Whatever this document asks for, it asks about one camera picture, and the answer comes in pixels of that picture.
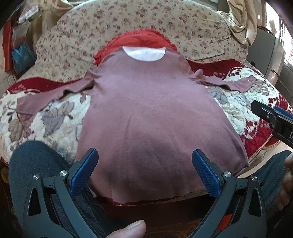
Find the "shirt sleeve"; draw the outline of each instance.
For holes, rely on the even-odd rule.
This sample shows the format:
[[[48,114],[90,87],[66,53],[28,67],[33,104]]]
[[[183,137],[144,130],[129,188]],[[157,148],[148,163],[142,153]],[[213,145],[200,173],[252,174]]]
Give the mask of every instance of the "shirt sleeve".
[[[216,76],[204,76],[202,69],[197,70],[190,79],[196,81],[198,84],[221,86],[224,89],[239,91],[240,93],[245,93],[252,87],[252,83],[247,78],[242,78],[238,81],[224,81]]]
[[[34,115],[48,105],[49,102],[61,98],[66,91],[77,93],[87,88],[92,88],[94,79],[100,75],[93,71],[87,71],[85,77],[75,83],[63,85],[59,88],[44,93],[27,95],[17,100],[16,112]]]

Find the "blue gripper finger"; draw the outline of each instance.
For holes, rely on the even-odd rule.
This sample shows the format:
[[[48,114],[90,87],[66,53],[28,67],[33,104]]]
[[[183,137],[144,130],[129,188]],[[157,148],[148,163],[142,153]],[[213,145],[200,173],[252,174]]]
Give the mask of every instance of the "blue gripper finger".
[[[197,150],[192,153],[192,164],[207,189],[207,192],[210,196],[217,199],[221,193],[220,181],[206,161],[209,162],[209,160],[203,158]]]
[[[80,161],[74,163],[74,165],[72,166],[72,170],[74,171],[75,165],[78,169],[74,171],[74,174],[72,175],[72,178],[69,181],[71,196],[75,197],[82,193],[98,161],[98,151],[96,149],[91,148]]]
[[[287,117],[289,117],[290,119],[293,120],[293,115],[290,114],[289,112],[285,111],[284,109],[279,108],[279,107],[277,107],[277,106],[275,106],[274,109],[275,109],[276,111],[278,111],[279,113],[283,114],[284,116],[287,116]]]

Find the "gold trim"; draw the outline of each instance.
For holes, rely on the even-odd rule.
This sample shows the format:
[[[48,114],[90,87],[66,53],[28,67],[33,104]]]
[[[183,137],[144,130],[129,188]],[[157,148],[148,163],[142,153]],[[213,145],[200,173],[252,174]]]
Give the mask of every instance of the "gold trim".
[[[272,134],[269,136],[269,138],[262,144],[262,146],[254,152],[254,154],[252,156],[249,157],[248,162],[250,162],[250,160],[254,159],[254,157],[262,150],[262,148],[265,146],[266,143],[269,142],[269,140],[272,138]]]
[[[81,80],[81,79],[83,79],[84,77],[82,77],[82,78],[79,78],[79,79],[74,79],[74,80],[72,80],[72,81],[65,81],[65,82],[61,82],[61,81],[55,81],[55,80],[48,79],[48,78],[43,78],[43,77],[30,77],[30,78],[26,78],[26,79],[31,79],[31,78],[41,78],[41,79],[46,79],[46,80],[49,80],[49,81],[51,81],[51,82],[55,82],[55,83],[62,83],[62,84],[66,84],[66,83],[69,83],[69,82],[74,82],[74,81]],[[22,82],[22,81],[24,81],[24,80],[26,80],[26,79],[22,79],[22,80],[20,80],[20,81],[16,81],[15,83],[20,83],[20,82]]]
[[[280,142],[280,140],[278,140],[275,144],[273,144],[273,145],[270,145],[270,146],[264,146],[262,149],[270,149],[270,148],[272,148],[272,147],[274,147],[276,144],[278,144]]]
[[[194,63],[197,63],[197,64],[211,64],[211,63],[216,63],[216,62],[220,62],[220,61],[225,61],[225,60],[236,60],[236,59],[219,59],[219,60],[213,60],[213,61],[211,61],[211,62],[196,62],[196,61],[194,61],[194,60],[191,60],[191,59],[187,59],[187,60],[190,60],[190,61],[192,61],[192,62],[194,62]]]

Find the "metal screw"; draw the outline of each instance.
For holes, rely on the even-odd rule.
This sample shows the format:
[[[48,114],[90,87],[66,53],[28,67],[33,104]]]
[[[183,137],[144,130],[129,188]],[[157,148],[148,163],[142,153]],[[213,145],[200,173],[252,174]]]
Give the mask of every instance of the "metal screw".
[[[253,181],[257,181],[257,177],[255,177],[254,175],[251,176],[251,179],[252,179]]]
[[[67,171],[66,171],[66,170],[62,170],[62,171],[59,173],[59,175],[60,175],[61,177],[65,176],[66,174],[67,174]]]
[[[228,171],[224,172],[224,176],[227,178],[230,178],[232,176],[232,174]]]
[[[39,177],[40,177],[40,176],[39,176],[38,174],[36,174],[36,175],[33,176],[33,180],[38,180]]]

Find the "red pillow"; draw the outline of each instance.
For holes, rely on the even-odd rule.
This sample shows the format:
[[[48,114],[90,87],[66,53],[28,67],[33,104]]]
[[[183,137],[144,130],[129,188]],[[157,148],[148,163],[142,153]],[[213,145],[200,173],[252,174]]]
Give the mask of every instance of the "red pillow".
[[[121,46],[136,46],[136,47],[149,47],[149,48],[162,48],[169,47],[175,51],[177,48],[171,44],[170,40],[164,37],[159,32],[146,29],[146,30],[134,30],[122,33],[115,37],[113,40],[101,49],[95,56],[95,64],[101,63],[101,61],[111,52],[115,51]]]

